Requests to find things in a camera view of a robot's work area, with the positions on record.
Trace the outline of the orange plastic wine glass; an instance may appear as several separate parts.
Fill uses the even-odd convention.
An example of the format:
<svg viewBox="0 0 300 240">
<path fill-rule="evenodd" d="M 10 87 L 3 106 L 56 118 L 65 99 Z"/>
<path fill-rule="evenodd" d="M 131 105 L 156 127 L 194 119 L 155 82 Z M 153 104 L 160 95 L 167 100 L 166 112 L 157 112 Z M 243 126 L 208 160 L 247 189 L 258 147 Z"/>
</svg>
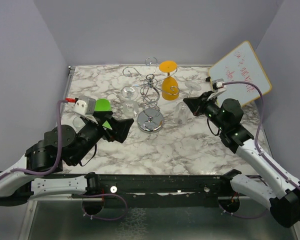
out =
<svg viewBox="0 0 300 240">
<path fill-rule="evenodd" d="M 167 101 L 174 101 L 179 97 L 179 85 L 172 74 L 176 72 L 178 65 L 172 60 L 167 60 L 159 65 L 159 70 L 167 74 L 161 85 L 161 95 Z"/>
</svg>

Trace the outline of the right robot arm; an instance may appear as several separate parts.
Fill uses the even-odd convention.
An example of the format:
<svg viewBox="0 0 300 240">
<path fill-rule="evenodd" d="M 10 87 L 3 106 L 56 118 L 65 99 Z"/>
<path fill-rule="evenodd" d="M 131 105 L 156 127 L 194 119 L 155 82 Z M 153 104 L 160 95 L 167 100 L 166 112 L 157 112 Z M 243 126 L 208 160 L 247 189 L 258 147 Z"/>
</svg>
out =
<svg viewBox="0 0 300 240">
<path fill-rule="evenodd" d="M 300 180 L 278 164 L 242 124 L 244 112 L 238 100 L 228 98 L 221 106 L 211 98 L 212 91 L 199 97 L 184 98 L 194 116 L 204 115 L 220 131 L 223 145 L 245 160 L 265 181 L 266 185 L 231 171 L 230 177 L 221 181 L 219 189 L 230 196 L 244 194 L 267 208 L 283 227 L 290 228 L 300 221 Z"/>
</svg>

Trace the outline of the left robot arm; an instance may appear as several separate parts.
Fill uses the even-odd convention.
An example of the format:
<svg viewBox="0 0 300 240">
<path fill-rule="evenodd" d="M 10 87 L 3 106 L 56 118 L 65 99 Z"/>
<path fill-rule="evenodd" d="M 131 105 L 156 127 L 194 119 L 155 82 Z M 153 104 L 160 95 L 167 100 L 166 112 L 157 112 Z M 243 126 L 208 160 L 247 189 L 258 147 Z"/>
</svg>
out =
<svg viewBox="0 0 300 240">
<path fill-rule="evenodd" d="M 134 123 L 132 118 L 117 120 L 112 111 L 81 116 L 79 132 L 60 124 L 45 132 L 43 140 L 30 147 L 10 168 L 0 171 L 0 206 L 13 207 L 29 200 L 53 195 L 96 197 L 100 184 L 92 174 L 62 175 L 63 164 L 81 165 L 82 159 L 105 139 L 123 143 Z"/>
</svg>

